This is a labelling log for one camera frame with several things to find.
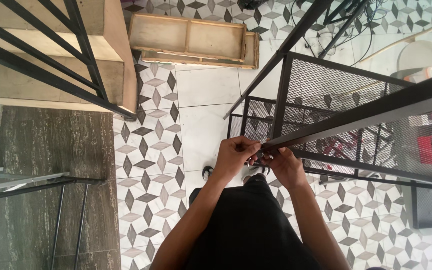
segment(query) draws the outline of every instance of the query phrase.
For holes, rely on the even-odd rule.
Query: tiled floor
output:
[[[270,0],[257,10],[241,10],[235,0],[136,0],[121,5],[125,18],[141,11],[248,25],[261,33],[262,67],[291,31],[289,0]],[[292,13],[297,23],[310,2]],[[373,22],[375,35],[368,54],[411,32],[432,26],[432,0],[386,1],[387,15]],[[356,30],[364,25],[356,22]],[[338,25],[315,24],[306,34],[314,53],[331,40]],[[332,49],[326,60],[352,65],[366,52],[369,31]],[[432,41],[432,33],[417,40]],[[356,67],[390,75],[396,71],[395,46]],[[312,55],[303,41],[292,51]],[[148,269],[165,236],[187,210],[189,194],[202,187],[204,166],[214,165],[219,142],[226,138],[228,120],[222,117],[259,70],[149,64],[133,52],[140,91],[138,120],[114,116],[118,217],[122,269]],[[276,99],[281,63],[251,95]],[[240,186],[243,168],[228,187]],[[366,181],[319,185],[319,175],[308,175],[328,227],[354,269],[382,266],[386,269],[432,269],[432,236],[409,229],[399,187]],[[273,195],[295,231],[298,224],[287,190],[273,174],[268,177]]]

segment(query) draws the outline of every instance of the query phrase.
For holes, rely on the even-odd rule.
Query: black plastic bag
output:
[[[237,5],[241,9],[254,10],[267,1],[268,0],[237,0]]]

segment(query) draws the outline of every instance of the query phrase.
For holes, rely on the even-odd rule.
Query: black shirt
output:
[[[223,190],[184,269],[321,269],[266,181],[254,177]]]

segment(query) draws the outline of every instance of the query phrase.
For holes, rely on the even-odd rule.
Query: shoe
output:
[[[270,172],[271,172],[271,168],[253,166],[251,169],[249,169],[249,174],[243,176],[243,178],[241,178],[241,181],[244,182],[244,178],[246,178],[246,176],[253,176],[257,174],[262,174],[264,176],[267,176]]]
[[[204,181],[208,181],[208,177],[213,174],[213,167],[206,166],[204,169],[202,169],[202,179]]]

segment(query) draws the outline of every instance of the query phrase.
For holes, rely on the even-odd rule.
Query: person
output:
[[[259,141],[243,136],[221,142],[214,170],[189,196],[188,211],[159,247],[152,270],[350,269],[303,163],[288,148],[264,153],[261,162],[287,189],[302,242],[271,193],[266,169],[254,169],[243,186],[225,188],[250,157],[254,164],[260,149]]]

